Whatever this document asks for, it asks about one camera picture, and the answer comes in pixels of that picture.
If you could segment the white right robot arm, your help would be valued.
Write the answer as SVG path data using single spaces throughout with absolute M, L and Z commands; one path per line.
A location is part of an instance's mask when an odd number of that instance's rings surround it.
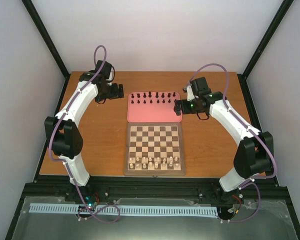
M 223 93 L 211 91 L 204 77 L 191 80 L 184 91 L 187 98 L 174 102 L 176 115 L 204 113 L 207 118 L 217 120 L 237 144 L 233 168 L 219 179 L 224 192 L 261 178 L 263 172 L 276 170 L 274 141 L 269 132 L 261 132 L 248 123 Z

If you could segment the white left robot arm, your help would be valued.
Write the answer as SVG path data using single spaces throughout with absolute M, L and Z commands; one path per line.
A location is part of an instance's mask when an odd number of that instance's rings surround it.
M 64 165 L 70 183 L 79 186 L 76 195 L 85 202 L 93 198 L 94 188 L 87 184 L 90 174 L 81 154 L 84 141 L 79 124 L 91 102 L 104 104 L 106 100 L 124 97 L 123 85 L 113 82 L 115 73 L 109 62 L 95 62 L 94 70 L 86 71 L 79 77 L 77 87 L 65 106 L 44 121 L 50 159 Z

